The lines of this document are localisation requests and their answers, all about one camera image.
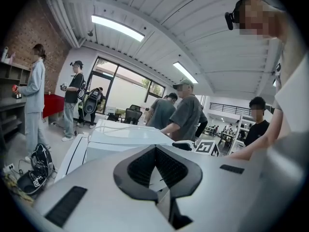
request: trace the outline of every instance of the red tablecloth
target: red tablecloth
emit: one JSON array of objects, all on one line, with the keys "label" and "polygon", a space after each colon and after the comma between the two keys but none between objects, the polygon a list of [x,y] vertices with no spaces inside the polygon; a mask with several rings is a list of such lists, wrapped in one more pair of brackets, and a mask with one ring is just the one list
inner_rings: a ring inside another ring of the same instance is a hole
[{"label": "red tablecloth", "polygon": [[64,97],[58,95],[44,95],[43,118],[63,111]]}]

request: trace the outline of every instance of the gray shelving unit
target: gray shelving unit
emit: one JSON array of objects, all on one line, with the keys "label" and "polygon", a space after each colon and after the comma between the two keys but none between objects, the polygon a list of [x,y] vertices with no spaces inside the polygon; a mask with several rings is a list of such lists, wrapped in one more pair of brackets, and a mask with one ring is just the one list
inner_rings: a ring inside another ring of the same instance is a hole
[{"label": "gray shelving unit", "polygon": [[0,62],[0,149],[6,150],[6,136],[25,134],[24,107],[26,98],[13,97],[12,86],[26,86],[30,69],[20,64]]}]

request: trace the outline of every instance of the black t-shirt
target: black t-shirt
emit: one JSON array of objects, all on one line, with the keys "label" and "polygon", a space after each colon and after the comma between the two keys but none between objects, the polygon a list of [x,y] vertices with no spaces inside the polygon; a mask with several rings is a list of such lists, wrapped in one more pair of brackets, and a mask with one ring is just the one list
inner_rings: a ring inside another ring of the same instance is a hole
[{"label": "black t-shirt", "polygon": [[249,144],[252,144],[256,139],[264,135],[264,133],[267,131],[268,126],[269,123],[266,120],[259,124],[253,125],[248,132],[248,135],[244,142],[245,145],[248,146]]},{"label": "black t-shirt", "polygon": [[[83,73],[78,73],[73,77],[69,87],[77,87],[80,88],[82,81],[84,80]],[[64,101],[67,103],[76,103],[77,102],[77,91],[66,91],[66,96]]]}]

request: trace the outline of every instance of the white corrugated ceiling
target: white corrugated ceiling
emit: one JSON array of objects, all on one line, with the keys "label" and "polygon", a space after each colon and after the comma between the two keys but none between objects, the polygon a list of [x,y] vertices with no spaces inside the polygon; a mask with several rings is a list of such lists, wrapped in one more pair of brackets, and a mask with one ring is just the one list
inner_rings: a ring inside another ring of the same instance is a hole
[{"label": "white corrugated ceiling", "polygon": [[[196,94],[250,99],[274,95],[270,73],[278,61],[276,40],[229,31],[224,13],[238,0],[63,0],[77,39],[103,45],[155,70],[167,82],[183,75],[181,62],[199,81]],[[91,15],[121,22],[145,35],[138,42],[104,26]],[[93,30],[93,36],[87,33]]]}]

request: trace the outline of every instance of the woman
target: woman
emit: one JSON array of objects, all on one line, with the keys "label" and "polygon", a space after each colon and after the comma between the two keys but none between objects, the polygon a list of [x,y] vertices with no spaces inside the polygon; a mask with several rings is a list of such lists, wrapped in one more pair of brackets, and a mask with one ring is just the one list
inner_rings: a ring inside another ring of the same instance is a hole
[{"label": "woman", "polygon": [[31,153],[38,143],[44,144],[50,149],[43,133],[42,112],[44,108],[44,84],[45,67],[43,61],[46,59],[44,47],[37,44],[32,49],[32,61],[34,62],[28,85],[17,87],[15,94],[21,93],[26,99],[25,122],[26,122],[26,148],[27,161],[31,159]]}]

